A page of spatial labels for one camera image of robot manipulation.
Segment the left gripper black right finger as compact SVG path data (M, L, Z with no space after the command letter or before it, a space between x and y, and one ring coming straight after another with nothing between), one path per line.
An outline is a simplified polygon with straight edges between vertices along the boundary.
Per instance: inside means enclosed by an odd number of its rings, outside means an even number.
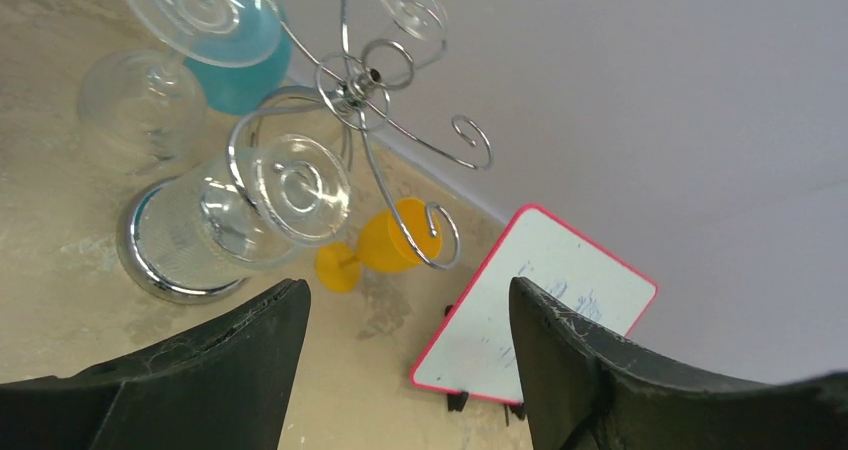
M843 449L847 375L771 385L651 351L512 279L509 318L536 449Z

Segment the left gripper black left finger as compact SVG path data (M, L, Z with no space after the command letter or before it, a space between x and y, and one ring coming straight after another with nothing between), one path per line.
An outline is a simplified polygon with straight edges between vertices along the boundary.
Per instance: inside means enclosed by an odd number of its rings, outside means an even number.
M1 387L5 449L274 449L311 306L286 279L242 305L73 376Z

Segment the clear tumbler glass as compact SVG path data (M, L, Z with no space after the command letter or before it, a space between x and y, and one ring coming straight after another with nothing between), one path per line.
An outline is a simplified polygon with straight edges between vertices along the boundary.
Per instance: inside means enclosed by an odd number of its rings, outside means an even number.
M352 188L340 158L299 134L216 157L171 180L142 205L141 257L166 281L212 290L336 239Z

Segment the clear wine glass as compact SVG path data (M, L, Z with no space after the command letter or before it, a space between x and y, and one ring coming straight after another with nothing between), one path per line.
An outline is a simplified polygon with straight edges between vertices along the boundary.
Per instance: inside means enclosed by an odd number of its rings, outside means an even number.
M244 68L281 40L274 0L124 0L165 50L111 53L77 97L80 146L102 167L147 176L189 162L204 137L207 100L191 59Z

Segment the blue plastic wine glass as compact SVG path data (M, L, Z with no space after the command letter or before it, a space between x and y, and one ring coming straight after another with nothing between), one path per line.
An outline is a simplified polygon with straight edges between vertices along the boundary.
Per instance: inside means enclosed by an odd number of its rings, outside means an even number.
M247 67L214 66L192 58L184 65L200 83L208 106L221 113L244 115L283 82L291 61L292 43L288 33L278 28L280 40L263 61Z

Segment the clear champagne flute glass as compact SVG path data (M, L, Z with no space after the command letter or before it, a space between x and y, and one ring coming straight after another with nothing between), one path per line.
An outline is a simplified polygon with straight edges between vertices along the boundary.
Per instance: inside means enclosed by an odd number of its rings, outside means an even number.
M400 32L431 48L416 56L410 50L416 70L439 61L447 52L449 20L440 0L379 0L393 23L387 37Z

